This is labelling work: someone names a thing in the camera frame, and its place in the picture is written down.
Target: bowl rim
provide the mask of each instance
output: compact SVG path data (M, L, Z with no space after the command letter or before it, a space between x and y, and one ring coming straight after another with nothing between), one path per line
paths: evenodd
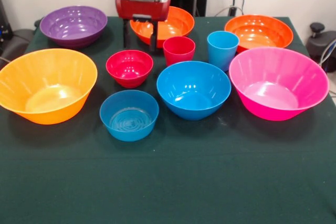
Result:
M193 23L192 23L192 26L191 26L191 28L187 31L187 32L185 32L185 33L183 33L183 34L181 34L181 36L182 37L186 37L193 29L194 29L194 26L195 26L195 19L194 19L194 17L193 17L193 15L191 15L189 12L187 12L186 10L184 10L184 9L182 9L182 8L179 8L179 7L176 7L176 6L169 6L169 9L179 9L179 10L181 10L182 12L184 12L187 16L189 16L189 18L191 18L192 19L192 21L193 21ZM140 25L140 24L143 24L143 23L141 23L141 22L137 22L137 21L133 21L133 20L131 20L130 21L130 26L131 26L131 29L133 30L133 32L137 35L137 36L141 36L141 37L143 37L143 38L145 38L145 39L150 39L150 37L147 37L147 36L144 36L143 34L141 34L141 33L138 33L136 30L135 30L135 28L136 28L136 26L138 26L138 25ZM158 41L165 41L165 40L167 40L167 39L157 39Z
M66 52L66 51L75 51L75 50L66 49L66 48L48 48L48 49L42 49L42 50L32 51L32 52L29 52L29 53L27 53L27 54L25 54L25 55L22 55L22 56L16 58L15 60L11 61L10 63L8 63L6 66L4 66L4 67L0 70L0 75L1 75L1 72L2 72L4 69L6 69L8 66L14 64L16 61L20 61L20 60L22 60L22 59L24 59L24 58L26 58L26 57L29 57L30 55L36 54L36 53L45 52L45 51L55 51L55 50L57 50L57 51L61 50L61 51L64 51L64 52ZM87 95L91 92L92 88L96 85L97 78L98 78L98 69L97 69L96 64L94 63L94 61L93 61L90 57L88 57L87 55L85 55L85 54L83 54L83 53L81 53L81 52L78 52L78 51L75 51L75 52L78 53L78 54L80 54L80 55L82 55L82 56L84 56L84 57L86 57L86 58L89 60L89 62L91 63L91 65L94 67L95 75L96 75L96 76L95 76L95 81L93 82L92 86L91 86L91 87L90 87L90 88L89 88L83 95L81 95L79 98L77 98L76 100L74 100L74 101L71 102L70 104L64 105L64 106L59 107L59 108L57 108L57 109L46 110L46 111L41 111L41 112L27 112L27 111L21 111L21 110L13 110L13 109L10 109L10 108L7 107L7 106L4 106L1 102L0 102L0 105L1 105L3 108L5 108L5 109L7 109L7 110L9 110L9 111L12 111L12 112L14 112L14 113L17 113L17 114L24 114L24 115L41 115L41 114L46 114L46 113L50 113L50 112L55 112L55 111L62 110L62 109L64 109L64 108L66 108L66 107L69 107L69 106L71 106L71 105L77 103L77 102L80 101L81 99L83 99L85 96L87 96Z
M183 107L181 107L181 106L177 106L177 105L175 105L175 104L169 102L167 99L165 99L165 98L161 95L161 92L160 92L158 83L159 83L159 80L160 80L161 75L162 75L165 71L167 71L167 69L169 69L169 68L173 68L174 66L179 65L179 64L181 64L181 65L182 65L182 64L201 64L201 65L204 65L204 66L212 67L213 69L216 69L216 71L219 70L219 71L223 74L224 79L225 79L225 80L228 82L228 84L229 84L228 92L227 92L227 95L225 96L225 98L224 98L221 102L217 103L216 105L213 105L213 106L211 106L211 107L207 107L207 108L204 108L204 109L186 109L186 108L183 108ZM216 107L222 105L222 104L228 99L228 97L230 96L231 91L232 91L232 85L231 85L230 79L229 79L229 77L227 76L227 74L226 74L222 69L220 69L219 67L217 67L217 66L215 66L215 65L212 65L212 64L210 64L210 63L207 63L207 62L203 62L203 61L188 60L188 61L181 61L181 62L172 64L172 65L166 67L166 68L159 74L158 79L156 80L156 89L157 89L157 92L159 93L160 97L161 97L165 102L167 102L168 104L170 104L171 106L173 106L173 107L175 107L175 108L179 108L179 109L182 109L182 110L185 110L185 111L206 111L206 110L210 110L210 109L213 109L213 108L216 108Z
M275 107L275 106L267 106L267 105L264 105L264 104L262 104L262 103L260 103L260 102L256 102L255 100L251 99L249 96L245 95L245 93L244 93L240 88L237 87L237 85L236 85L236 83L235 83L235 80L234 80L233 78L230 77L233 86L234 86L234 87L236 88L236 90L238 90L238 92L241 93L244 97L250 99L251 101L254 101L255 103L258 103L258 104L260 104L260 105L262 105L262 106L266 106L266 107L271 108L271 109L281 110L281 111L300 111L300 110L307 110L307 109L310 109L310 108L312 108L312 107L318 105L318 104L321 103L321 102L326 98L326 96L328 95L328 93L329 93L329 89L330 89L330 83L329 83L329 80L328 80L328 76L327 76L327 74L323 71L323 69L322 69L322 68L321 68L315 61L313 61L312 59L310 59L308 56L306 56L306 55L304 55L304 54L301 54L301 53L299 53L299 52L296 52L296 51L294 51L294 50L287 49L287 48L279 48L279 47L258 47L258 48L252 48L252 49L248 49L248 50L246 50L246 51L243 51L243 52L239 53L239 54L238 54L235 58L233 58L233 60L231 61L230 66L229 66L229 76L230 76L230 73L232 72L232 65L233 65L233 63L234 63L235 61L237 61L239 58L244 57L244 56L245 56L246 54L248 54L251 50L252 50L252 51L254 51L254 50L256 50L256 51L257 51L257 50L277 50L277 51L286 51L286 52L289 52L289 53L291 53L291 54L293 54L293 55L296 55L297 57L301 57L302 59L304 59L304 60L306 60L306 61L310 61L310 62L311 62L315 67L317 67L317 68L319 69L319 71L323 74L324 79L325 79L325 81L327 82L327 89L326 89L326 91L325 91L325 94L322 95L321 98L320 98L317 102L315 102L315 103L313 103L313 104L311 104L311 105L309 105L309 106L298 107L298 108L296 108L296 109L283 109L283 108L278 108L278 107Z
M88 36L81 37L81 38L78 38L78 39L56 38L56 37L53 37L53 36L50 36L50 35L46 34L46 32L42 29L42 24L43 24L43 22L45 22L46 18L47 18L49 15L51 15L51 14L53 14L53 13L59 11L59 10L68 9L68 8L72 8L72 7L84 7L84 8L95 9L95 10L99 11L101 14L104 15L104 23L103 23L103 26L102 26L98 31L96 31L96 32L94 32L94 33L92 33L92 34L90 34L90 35L88 35ZM103 31L104 28L105 28L106 25L107 25L107 22L108 22L108 18L107 18L107 16L106 16L106 14L105 14L102 10L100 10L100 9L98 9L98 8L95 8L95 7L92 7L92 6L88 6L88 5L70 5L70 6L65 6L65 7L56 9L56 10L54 10L54 11L48 13L46 16L44 16L44 17L41 19L41 22L40 22L40 24L39 24L39 29L40 29L41 33L43 33L46 37L48 37L48 38L50 38L50 39L59 40L59 41L82 40L82 39L84 39L84 38L88 38L88 37L90 37L90 36L96 35L96 34L100 33L101 31Z
M274 18L274 17L271 17L271 16L267 16L267 15L261 15L261 14L244 14L244 15L241 15L241 16L237 16L237 17L234 17L232 19L230 19L228 22L226 22L225 26L224 26L224 31L229 31L227 30L227 26L231 23L231 22L234 22L235 20L238 20L240 19L241 17L247 17L247 16L250 16L250 17L256 17L256 16L259 16L259 17L263 17L263 18L269 18L269 19L272 19L272 20L275 20L279 23L282 23L283 25L285 25L288 30L291 32L291 37L290 37L290 40L287 44L285 44L283 47L276 47L276 48L286 48L288 47L292 42L293 42L293 39L294 39L294 32L293 30L289 27L289 25L287 25L285 22L283 22L282 20L279 20L278 18ZM240 45L240 40L239 40L239 44L238 46L246 49L246 50L250 50L250 49L254 49L254 48L247 48L247 47L243 47Z
M238 40L238 43L237 43L235 46L233 46L233 47L217 47L217 46L215 46L213 43L211 43L211 42L209 41L209 37L210 37L210 35L212 35L212 34L218 34L218 33L221 33L221 34L222 34L222 33L226 33L226 34L233 35L233 36ZM206 37L206 41L209 43L209 45L211 45L211 46L214 47L214 48L217 48L217 49L226 49L226 50L230 50L230 49L236 48L236 47L239 46L239 43L240 43L240 39L239 39L239 37L238 37L235 33L231 32L231 31L213 31L212 33L210 33L210 34Z
M151 67L149 68L149 70L148 70L146 73L144 73L144 74L142 74L142 75L140 75L140 76L137 76L137 77L133 77L133 78L123 78L123 77L119 77L119 76L114 75L112 72L110 72L109 69L108 69L108 62L110 61L110 59L112 59L112 58L115 57L116 55L120 54L121 52L125 52L125 51L140 52L141 54L146 55L146 57L148 57L149 59L151 59ZM119 79L119 80L136 80L136 79L138 79L138 78L147 76L147 75L152 71L153 67L154 67L154 60L153 60L153 58L152 58L149 54L147 54L146 52L144 52L144 51L140 51L140 50L135 50L135 49L127 49L127 50L121 50L121 51L118 51L118 52L112 54L112 55L107 59L106 64L105 64L105 68L106 68L107 73L109 73L113 78L116 78L116 79Z
M152 122L151 122L150 124L148 124L145 128L151 126L153 123L156 122L156 120L158 119L159 113L160 113L160 107L159 107L158 101L154 98L154 96L152 96L151 94L149 94L149 93L147 93L147 92L141 91L141 90L137 90L137 89L128 89L128 90L122 90L122 91L118 91L118 92L113 93L112 95L108 96L108 97L103 101L103 103L101 104L100 109L99 109L99 117L100 117L101 122L105 125L105 127L107 127L108 129L111 129L111 130L113 130L113 131L115 131L115 132L122 132L122 133L126 133L126 134L127 134L127 133L138 132L138 131L141 131L141 130L145 129L145 128L142 128L142 129L139 129L139 130L136 130L136 131L132 131L132 132L125 132L125 131L115 130L115 129L111 128L109 125L107 125L107 124L105 123L105 121L104 121L103 118L101 117L101 110L102 110L102 108L103 108L103 105L105 105L105 103L107 103L107 101L108 101L109 99L111 99L114 95L116 95L116 94L120 94L120 93L140 93L140 94L142 94L142 95L147 95L147 96L149 96L149 97L155 102L156 116L155 116L155 118L152 119Z
M165 46L165 45L166 45L166 42L167 42L167 41L169 42L169 40L173 40L173 39L185 39L185 40L188 40L188 41L190 41L190 42L193 44L193 49L190 50L189 52L185 52L185 53L183 53L183 54L175 54L175 53L173 53L173 52L167 50L167 49L166 49L166 46ZM163 50L165 50L166 52L168 52L168 53L170 53L170 54L179 55L179 56L184 56L184 55L188 55L188 54L190 54L191 52L193 52L193 51L196 50L196 43L195 43L195 41L193 41L192 39L190 39L190 38L188 38L188 37L186 37L186 36L174 36L174 37L170 37L170 38L166 39L166 40L163 42L162 48L163 48Z

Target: blue bowl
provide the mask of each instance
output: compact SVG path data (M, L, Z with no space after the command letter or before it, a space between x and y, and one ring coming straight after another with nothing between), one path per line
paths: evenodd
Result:
M201 61L183 61L164 69L156 82L167 107L186 120L201 120L218 110L231 93L220 68Z
M139 90L125 90L109 96L100 107L100 118L116 139L134 142L154 129L159 105L154 97Z

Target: orange bowl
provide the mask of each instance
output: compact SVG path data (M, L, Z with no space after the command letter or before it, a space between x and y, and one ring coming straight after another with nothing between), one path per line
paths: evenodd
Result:
M238 16L229 20L224 30L239 37L238 52L256 47L285 48L293 41L290 27L268 16Z
M31 52L0 71L0 105L35 123L61 123L81 110L97 75L95 63L80 52Z
M188 36L194 25L195 20L190 13L170 6L167 19L159 22L156 47L162 48L164 41L171 37ZM153 25L151 23L141 23L131 20L131 28L143 42L148 45L150 44L150 38L153 33Z

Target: magenta bowl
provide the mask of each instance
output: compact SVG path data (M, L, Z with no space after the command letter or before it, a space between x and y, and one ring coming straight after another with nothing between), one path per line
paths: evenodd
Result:
M49 13L40 23L41 32L58 45L78 49L99 38L107 16L90 6L68 6Z
M229 75L247 110L271 121L290 119L322 102L329 92L323 69L289 49L241 52L232 60Z

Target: cup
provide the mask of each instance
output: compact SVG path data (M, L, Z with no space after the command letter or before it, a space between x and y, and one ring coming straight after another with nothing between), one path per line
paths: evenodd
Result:
M192 60L195 54L195 42L183 36L167 39L163 43L163 53L167 66L181 61Z
M209 63L227 71L239 44L237 35L229 31L215 31L208 35L207 42Z

